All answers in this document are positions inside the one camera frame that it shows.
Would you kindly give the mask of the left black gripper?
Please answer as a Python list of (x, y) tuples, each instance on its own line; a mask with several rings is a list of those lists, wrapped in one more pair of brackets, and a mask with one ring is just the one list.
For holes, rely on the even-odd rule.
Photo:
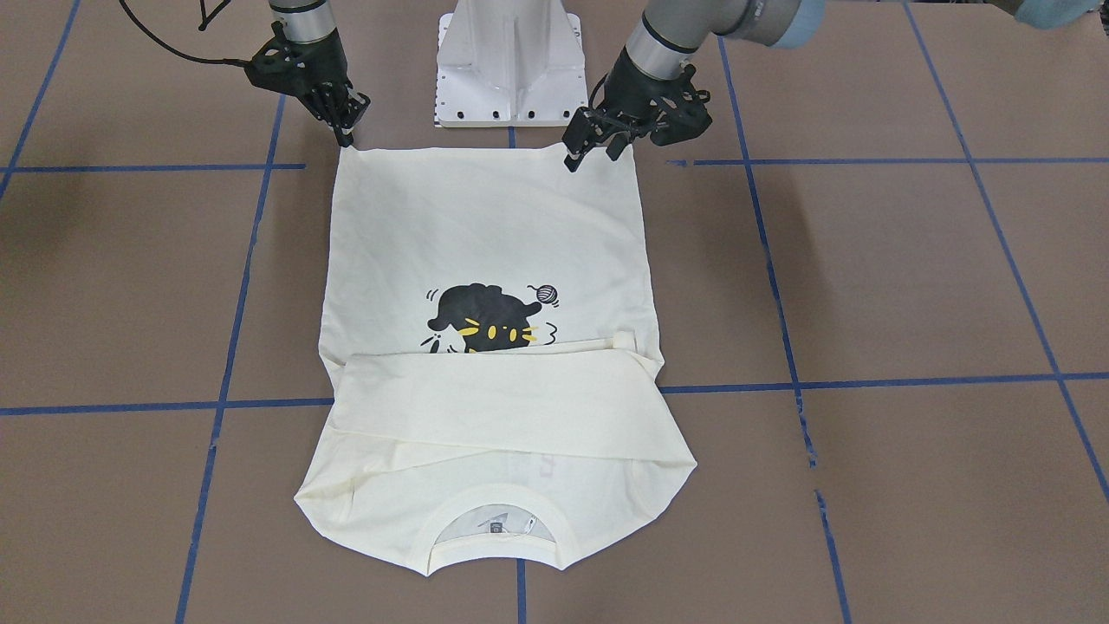
[(567, 124), (564, 167), (577, 172), (582, 158), (598, 146), (604, 146), (607, 157), (615, 161), (637, 139), (668, 146), (701, 137), (712, 123), (710, 92), (693, 86), (694, 75), (692, 63), (670, 80), (642, 74), (630, 62), (615, 63)]

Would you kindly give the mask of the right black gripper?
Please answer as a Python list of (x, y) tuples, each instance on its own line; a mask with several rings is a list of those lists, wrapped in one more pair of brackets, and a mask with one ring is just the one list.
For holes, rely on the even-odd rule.
[(353, 127), (372, 106), (372, 99), (353, 90), (337, 30), (321, 41), (292, 40), (289, 28), (272, 27), (274, 38), (244, 68), (253, 86), (301, 100), (313, 117), (335, 131), (339, 147), (353, 145)]

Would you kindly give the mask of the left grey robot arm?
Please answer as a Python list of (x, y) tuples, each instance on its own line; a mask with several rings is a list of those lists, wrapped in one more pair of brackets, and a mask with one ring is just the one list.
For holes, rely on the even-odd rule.
[(824, 1), (650, 1), (615, 63), (586, 106), (574, 111), (562, 142), (574, 172), (591, 150), (620, 158), (638, 139), (655, 146), (701, 137), (712, 117), (710, 92), (693, 86), (691, 58), (710, 35), (795, 49), (812, 39)]

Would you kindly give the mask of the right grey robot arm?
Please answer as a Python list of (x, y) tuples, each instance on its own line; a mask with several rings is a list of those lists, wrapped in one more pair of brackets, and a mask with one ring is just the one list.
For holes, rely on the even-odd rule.
[(348, 78), (347, 59), (328, 1), (269, 1), (273, 38), (245, 68), (253, 86), (296, 98), (332, 129), (340, 147), (372, 106)]

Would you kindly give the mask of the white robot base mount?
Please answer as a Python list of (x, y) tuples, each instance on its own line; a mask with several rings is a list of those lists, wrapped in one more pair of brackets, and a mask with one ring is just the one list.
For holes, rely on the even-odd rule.
[(580, 19), (561, 1), (459, 1), (437, 63), (439, 127), (564, 127), (587, 103)]

